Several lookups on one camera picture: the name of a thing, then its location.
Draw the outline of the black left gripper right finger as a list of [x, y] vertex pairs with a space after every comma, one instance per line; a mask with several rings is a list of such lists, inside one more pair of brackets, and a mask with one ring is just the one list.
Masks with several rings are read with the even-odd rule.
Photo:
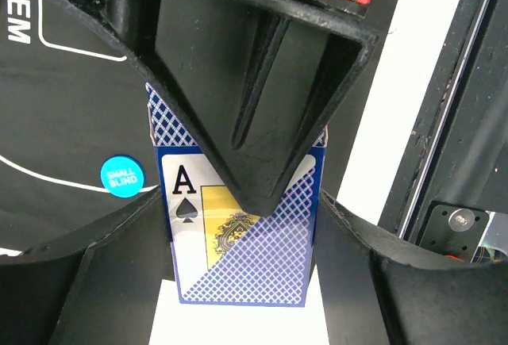
[[507, 265], [428, 251], [318, 200], [314, 256], [332, 344], [504, 344]]

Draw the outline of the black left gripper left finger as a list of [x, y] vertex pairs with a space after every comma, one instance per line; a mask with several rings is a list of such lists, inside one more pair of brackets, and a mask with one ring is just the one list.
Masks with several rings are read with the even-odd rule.
[[160, 189], [18, 256], [1, 258], [4, 344], [146, 344], [173, 280]]

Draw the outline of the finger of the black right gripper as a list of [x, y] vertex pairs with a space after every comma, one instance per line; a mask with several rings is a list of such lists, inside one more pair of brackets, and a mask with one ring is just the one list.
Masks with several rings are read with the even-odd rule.
[[[234, 119], [213, 117], [220, 94], [193, 99], [156, 52], [160, 0], [54, 0], [121, 52], [159, 92], [197, 141], [241, 208], [272, 214], [303, 156], [352, 89], [374, 52], [375, 32], [356, 19], [302, 0], [234, 0], [260, 13]], [[306, 23], [329, 34], [302, 111], [266, 128], [260, 99], [287, 26]]]

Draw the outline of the blue small blind button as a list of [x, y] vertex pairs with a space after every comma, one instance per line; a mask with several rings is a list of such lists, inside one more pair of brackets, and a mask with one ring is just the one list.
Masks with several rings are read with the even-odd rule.
[[142, 166], [131, 156], [114, 155], [101, 166], [100, 180], [112, 195], [131, 198], [144, 188], [145, 173]]

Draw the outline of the blue playing card deck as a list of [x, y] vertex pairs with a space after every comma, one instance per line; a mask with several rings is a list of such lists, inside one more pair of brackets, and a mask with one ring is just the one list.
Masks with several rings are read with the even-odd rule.
[[298, 165], [275, 211], [261, 217], [240, 207], [168, 105], [151, 86], [146, 92], [180, 302], [302, 307], [326, 134]]

